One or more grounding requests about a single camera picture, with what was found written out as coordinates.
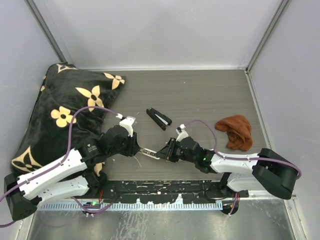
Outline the black stapler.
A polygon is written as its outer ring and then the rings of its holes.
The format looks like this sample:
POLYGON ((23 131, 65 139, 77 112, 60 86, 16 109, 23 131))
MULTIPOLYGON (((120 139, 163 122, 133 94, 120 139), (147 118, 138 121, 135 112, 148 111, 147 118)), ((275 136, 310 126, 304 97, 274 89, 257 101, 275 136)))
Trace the black stapler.
POLYGON ((167 126, 172 124, 172 120, 169 117, 152 107, 147 108, 146 113, 163 131, 167 129, 167 126))

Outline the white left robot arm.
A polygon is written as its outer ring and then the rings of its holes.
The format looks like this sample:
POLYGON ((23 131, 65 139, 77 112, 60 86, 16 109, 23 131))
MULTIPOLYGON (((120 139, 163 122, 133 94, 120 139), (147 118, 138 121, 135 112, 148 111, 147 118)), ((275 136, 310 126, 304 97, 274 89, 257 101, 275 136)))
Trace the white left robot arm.
POLYGON ((121 117, 118 125, 98 138, 87 138, 59 159, 27 174, 4 178, 4 194, 13 221, 25 219, 41 206, 59 199, 86 195, 95 198, 100 182, 94 170, 117 154, 132 157, 140 147, 133 130, 136 119, 121 117))

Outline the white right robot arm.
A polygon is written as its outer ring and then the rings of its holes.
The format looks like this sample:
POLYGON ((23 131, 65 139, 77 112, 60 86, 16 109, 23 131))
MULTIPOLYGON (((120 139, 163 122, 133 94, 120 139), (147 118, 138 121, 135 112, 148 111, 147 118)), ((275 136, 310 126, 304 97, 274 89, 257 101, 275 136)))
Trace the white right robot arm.
POLYGON ((186 161, 205 174, 223 174, 219 191, 231 197, 241 191, 267 191, 289 200, 292 197, 298 168, 268 148, 259 153, 229 154, 200 146, 186 131, 184 124, 176 128, 177 137, 171 138, 155 156, 172 163, 186 161))

